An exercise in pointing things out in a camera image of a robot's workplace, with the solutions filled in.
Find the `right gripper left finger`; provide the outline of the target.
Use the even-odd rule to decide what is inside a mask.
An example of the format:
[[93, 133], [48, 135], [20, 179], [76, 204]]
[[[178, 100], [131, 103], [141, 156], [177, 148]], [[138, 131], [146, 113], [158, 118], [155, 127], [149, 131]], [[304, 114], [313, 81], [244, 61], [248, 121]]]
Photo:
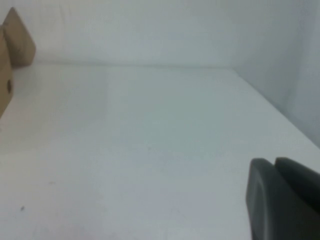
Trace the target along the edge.
[[253, 240], [320, 238], [320, 214], [299, 198], [275, 162], [250, 162], [245, 200]]

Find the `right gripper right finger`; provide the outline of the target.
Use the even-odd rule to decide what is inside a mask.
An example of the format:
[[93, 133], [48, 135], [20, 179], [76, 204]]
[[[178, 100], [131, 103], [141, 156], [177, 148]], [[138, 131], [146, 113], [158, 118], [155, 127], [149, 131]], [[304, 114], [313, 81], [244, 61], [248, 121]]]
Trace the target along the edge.
[[320, 174], [287, 157], [277, 157], [274, 166], [299, 198], [319, 214]]

